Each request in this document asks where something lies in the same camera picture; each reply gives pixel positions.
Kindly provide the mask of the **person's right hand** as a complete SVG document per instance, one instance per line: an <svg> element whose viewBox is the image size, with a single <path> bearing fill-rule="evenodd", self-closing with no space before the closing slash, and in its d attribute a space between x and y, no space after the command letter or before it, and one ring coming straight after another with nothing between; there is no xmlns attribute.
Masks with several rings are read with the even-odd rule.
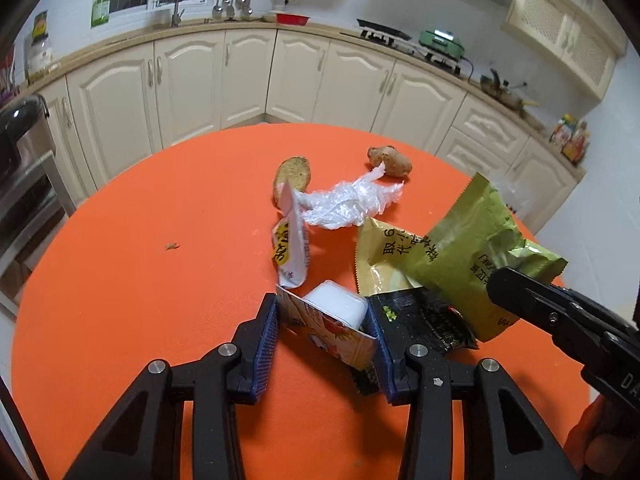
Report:
<svg viewBox="0 0 640 480"><path fill-rule="evenodd" d="M586 471L612 479L623 461L639 451L639 416L627 413L602 394L567 436L564 452L581 476Z"/></svg>

